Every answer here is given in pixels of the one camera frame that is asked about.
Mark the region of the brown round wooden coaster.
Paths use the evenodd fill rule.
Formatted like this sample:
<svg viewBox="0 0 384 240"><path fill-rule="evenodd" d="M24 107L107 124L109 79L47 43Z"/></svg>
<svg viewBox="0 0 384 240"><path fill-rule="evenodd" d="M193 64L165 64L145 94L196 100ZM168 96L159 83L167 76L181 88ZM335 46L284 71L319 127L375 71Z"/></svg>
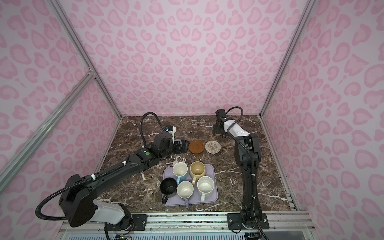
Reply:
<svg viewBox="0 0 384 240"><path fill-rule="evenodd" d="M205 146L202 141L191 141L189 144L189 151L192 154L201 154L205 150Z"/></svg>

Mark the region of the light blue mug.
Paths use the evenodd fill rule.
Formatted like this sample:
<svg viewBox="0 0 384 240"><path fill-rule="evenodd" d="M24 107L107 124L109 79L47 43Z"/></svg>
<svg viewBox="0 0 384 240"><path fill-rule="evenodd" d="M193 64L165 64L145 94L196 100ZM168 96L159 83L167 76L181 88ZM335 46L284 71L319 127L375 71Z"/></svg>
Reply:
<svg viewBox="0 0 384 240"><path fill-rule="evenodd" d="M185 163L176 163L173 166L173 174L177 178L177 185L185 181L189 175L188 165Z"/></svg>

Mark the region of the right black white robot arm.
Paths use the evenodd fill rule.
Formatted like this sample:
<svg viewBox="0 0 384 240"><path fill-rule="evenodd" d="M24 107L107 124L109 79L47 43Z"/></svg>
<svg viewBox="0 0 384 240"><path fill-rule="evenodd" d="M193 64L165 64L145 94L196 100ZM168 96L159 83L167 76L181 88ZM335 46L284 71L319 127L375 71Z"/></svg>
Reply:
<svg viewBox="0 0 384 240"><path fill-rule="evenodd" d="M262 229L263 211L258 195L257 173L262 160L259 138L244 130L239 122L244 111L241 107L216 111L213 134L229 137L235 141L235 162L240 168L243 180L242 226Z"/></svg>

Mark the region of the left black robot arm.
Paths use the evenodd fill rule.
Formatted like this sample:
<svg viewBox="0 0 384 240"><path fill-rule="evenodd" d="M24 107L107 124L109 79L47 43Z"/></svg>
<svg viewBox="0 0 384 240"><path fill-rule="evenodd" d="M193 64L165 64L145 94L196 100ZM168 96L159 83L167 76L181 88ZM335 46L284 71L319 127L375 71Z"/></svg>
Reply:
<svg viewBox="0 0 384 240"><path fill-rule="evenodd" d="M186 153L189 144L187 140L174 140L169 132L161 132L153 142L127 156L120 164L85 177L71 176L66 183L67 190L59 199L70 226L76 228L88 222L104 222L117 230L130 229L133 219L124 204L108 204L97 198L114 185L150 169L171 155Z"/></svg>

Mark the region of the multicolour zigzag woven coaster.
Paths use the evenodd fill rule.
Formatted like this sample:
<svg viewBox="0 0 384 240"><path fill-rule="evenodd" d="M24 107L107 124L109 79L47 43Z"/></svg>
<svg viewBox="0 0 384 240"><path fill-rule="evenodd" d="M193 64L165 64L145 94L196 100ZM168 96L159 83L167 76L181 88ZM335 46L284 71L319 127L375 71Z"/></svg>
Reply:
<svg viewBox="0 0 384 240"><path fill-rule="evenodd" d="M221 151L221 145L217 141L208 141L205 145L205 149L210 154L217 154Z"/></svg>

